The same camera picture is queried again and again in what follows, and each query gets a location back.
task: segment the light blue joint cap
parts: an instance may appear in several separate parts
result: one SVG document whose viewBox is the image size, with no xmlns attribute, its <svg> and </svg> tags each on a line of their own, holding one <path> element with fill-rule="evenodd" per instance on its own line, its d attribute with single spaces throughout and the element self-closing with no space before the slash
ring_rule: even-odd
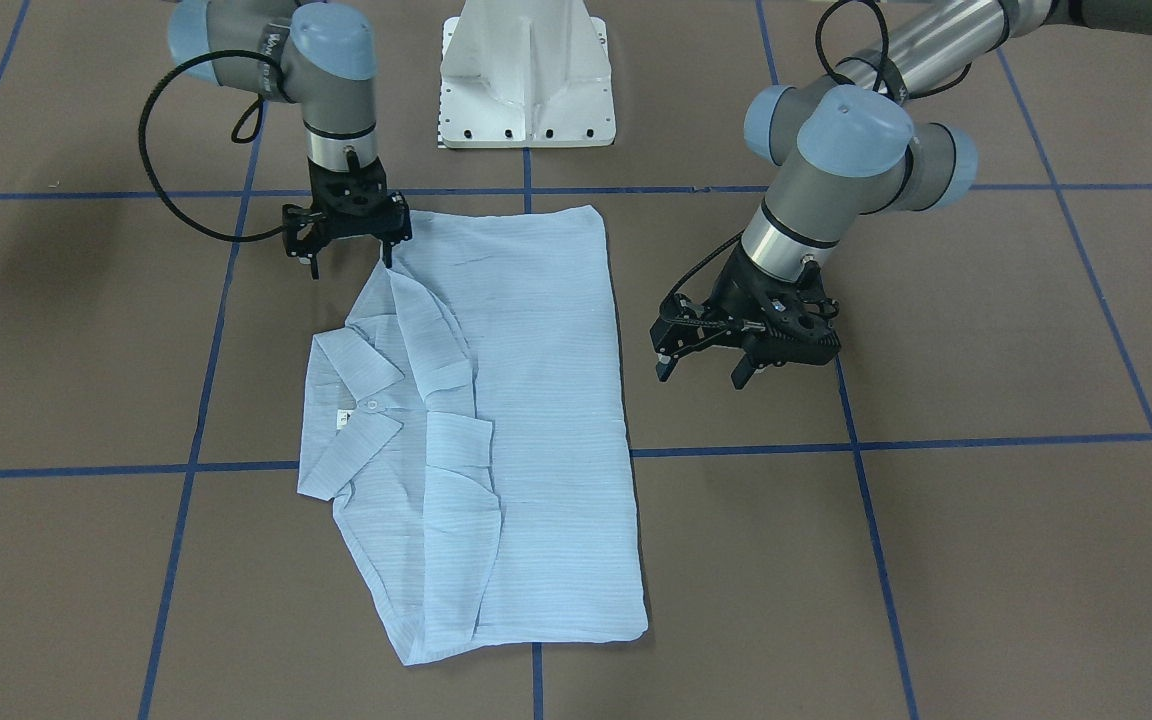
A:
<svg viewBox="0 0 1152 720">
<path fill-rule="evenodd" d="M 814 167 L 846 179 L 882 174 L 905 156 L 914 120 L 892 100 L 855 85 L 824 94 L 799 129 L 799 152 Z"/>
<path fill-rule="evenodd" d="M 790 90 L 794 88 L 788 85 L 765 88 L 745 111 L 745 145 L 753 150 L 755 156 L 775 165 L 780 162 L 772 158 L 772 115 L 776 114 L 781 97 Z"/>
<path fill-rule="evenodd" d="M 972 136 L 961 131 L 958 128 L 941 126 L 950 131 L 954 138 L 954 174 L 950 176 L 950 185 L 945 188 L 945 195 L 940 200 L 934 202 L 931 209 L 945 209 L 946 205 L 954 205 L 957 200 L 963 200 L 963 196 L 972 190 L 972 183 L 977 170 L 980 168 L 980 154 L 975 149 Z"/>
<path fill-rule="evenodd" d="M 168 47 L 172 50 L 172 60 L 175 65 L 183 63 L 198 55 L 211 53 L 211 44 L 207 41 L 207 3 L 211 0 L 180 0 L 177 9 L 172 10 L 172 20 L 168 22 Z M 187 76 L 215 83 L 217 69 L 211 63 L 196 65 L 184 71 Z"/>
<path fill-rule="evenodd" d="M 291 44 L 325 73 L 344 79 L 376 77 L 371 23 L 351 6 L 302 5 L 291 14 Z"/>
</svg>

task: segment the white plastic stand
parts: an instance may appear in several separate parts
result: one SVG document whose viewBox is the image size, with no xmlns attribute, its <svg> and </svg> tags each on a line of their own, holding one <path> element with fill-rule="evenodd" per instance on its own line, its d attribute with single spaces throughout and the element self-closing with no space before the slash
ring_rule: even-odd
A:
<svg viewBox="0 0 1152 720">
<path fill-rule="evenodd" d="M 607 24 L 581 0 L 467 0 L 444 23 L 438 141 L 591 147 L 616 139 Z"/>
</svg>

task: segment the brown floor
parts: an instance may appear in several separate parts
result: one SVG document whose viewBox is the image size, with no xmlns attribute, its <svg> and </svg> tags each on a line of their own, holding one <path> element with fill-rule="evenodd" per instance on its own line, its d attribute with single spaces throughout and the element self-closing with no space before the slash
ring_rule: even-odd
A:
<svg viewBox="0 0 1152 720">
<path fill-rule="evenodd" d="M 0 717 L 1152 720 L 1152 38 L 1043 29 L 914 103 L 975 137 L 979 184 L 861 219 L 827 267 L 841 365 L 733 392 L 721 351 L 655 381 L 646 328 L 753 213 L 774 169 L 742 114 L 818 76 L 823 7 L 588 0 L 616 145 L 522 154 L 434 147 L 461 0 L 356 5 L 414 206 L 607 220 L 652 629 L 399 666 L 294 493 L 308 339 L 376 248 L 312 283 L 147 192 L 172 5 L 0 0 Z M 306 177 L 296 109 L 225 141 L 244 104 L 179 82 L 151 149 L 188 211 L 255 232 Z"/>
</svg>

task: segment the robotic arm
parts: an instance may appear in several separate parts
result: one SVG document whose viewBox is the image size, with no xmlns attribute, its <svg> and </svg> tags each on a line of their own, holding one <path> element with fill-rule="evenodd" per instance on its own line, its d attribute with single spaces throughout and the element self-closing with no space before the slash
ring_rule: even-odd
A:
<svg viewBox="0 0 1152 720">
<path fill-rule="evenodd" d="M 932 210 L 961 199 L 977 172 L 964 132 L 915 126 L 905 100 L 933 94 L 937 83 L 972 60 L 1043 24 L 1152 35 L 1152 0 L 943 0 L 888 37 L 831 68 L 805 88 L 773 86 L 750 105 L 745 141 L 781 168 L 745 229 L 687 273 L 660 304 L 652 327 L 657 377 L 667 381 L 681 357 L 712 346 L 744 357 L 732 384 L 786 363 L 824 365 L 840 350 L 820 266 L 856 217 Z M 736 245 L 703 304 L 677 293 L 727 247 Z"/>
<path fill-rule="evenodd" d="M 282 227 L 247 238 L 200 229 L 236 241 L 281 232 L 288 256 L 310 265 L 314 279 L 317 255 L 329 242 L 371 234 L 381 241 L 388 266 L 393 247 L 411 237 L 411 219 L 403 196 L 388 191 L 376 146 L 376 53 L 364 14 L 301 0 L 183 0 L 172 14 L 168 44 L 180 65 L 150 97 L 141 142 L 150 177 L 169 209 L 182 215 L 147 165 L 143 131 L 157 94 L 187 73 L 262 100 L 300 104 L 310 165 L 312 204 L 283 205 Z"/>
</svg>

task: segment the folded shirt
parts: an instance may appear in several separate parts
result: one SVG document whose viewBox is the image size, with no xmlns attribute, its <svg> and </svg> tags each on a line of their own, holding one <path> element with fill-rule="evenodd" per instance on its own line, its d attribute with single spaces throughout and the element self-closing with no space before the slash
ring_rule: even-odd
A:
<svg viewBox="0 0 1152 720">
<path fill-rule="evenodd" d="M 602 219 L 412 213 L 314 336 L 303 495 L 403 665 L 646 629 Z"/>
</svg>

